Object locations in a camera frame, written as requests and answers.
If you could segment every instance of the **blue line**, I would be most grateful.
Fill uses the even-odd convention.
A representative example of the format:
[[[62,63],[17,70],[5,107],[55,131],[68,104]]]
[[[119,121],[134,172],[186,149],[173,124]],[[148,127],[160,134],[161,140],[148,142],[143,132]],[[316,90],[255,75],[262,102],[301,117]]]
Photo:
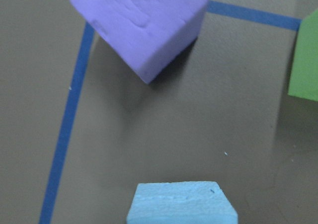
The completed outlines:
[[[51,222],[64,161],[71,137],[76,109],[80,98],[80,91],[85,77],[93,36],[94,29],[88,23],[86,23],[75,70],[73,73],[71,88],[64,111],[60,134],[56,144],[55,154],[52,162],[48,184],[46,187],[39,224],[49,224]]]
[[[298,31],[301,19],[250,9],[233,4],[209,1],[208,12]]]

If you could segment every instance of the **light blue cube's top face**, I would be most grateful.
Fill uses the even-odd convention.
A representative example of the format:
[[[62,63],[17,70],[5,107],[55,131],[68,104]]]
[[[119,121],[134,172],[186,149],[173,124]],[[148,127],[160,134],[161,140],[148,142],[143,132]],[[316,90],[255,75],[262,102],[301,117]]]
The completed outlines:
[[[116,52],[138,70],[207,0],[71,0]]]
[[[207,181],[139,184],[127,220],[190,216],[237,221],[218,184]]]

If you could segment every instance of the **purple cube's top face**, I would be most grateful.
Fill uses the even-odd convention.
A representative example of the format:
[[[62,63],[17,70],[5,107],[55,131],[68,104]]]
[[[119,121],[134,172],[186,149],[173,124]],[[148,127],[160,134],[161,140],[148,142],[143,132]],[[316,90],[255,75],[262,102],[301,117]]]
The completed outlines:
[[[71,0],[135,71],[147,63],[207,0]]]

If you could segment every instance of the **green block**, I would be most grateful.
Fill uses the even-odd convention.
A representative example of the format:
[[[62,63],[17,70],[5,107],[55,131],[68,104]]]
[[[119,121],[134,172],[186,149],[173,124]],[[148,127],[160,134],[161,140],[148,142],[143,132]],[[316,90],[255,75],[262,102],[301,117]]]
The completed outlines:
[[[318,101],[318,10],[301,23],[288,94]]]

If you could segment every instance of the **cube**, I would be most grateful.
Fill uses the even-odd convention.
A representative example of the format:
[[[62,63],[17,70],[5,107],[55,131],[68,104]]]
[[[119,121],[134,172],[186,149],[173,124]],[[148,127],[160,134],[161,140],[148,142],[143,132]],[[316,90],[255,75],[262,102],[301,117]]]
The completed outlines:
[[[208,0],[71,0],[145,82],[199,34]]]
[[[216,182],[139,184],[127,224],[237,224]]]

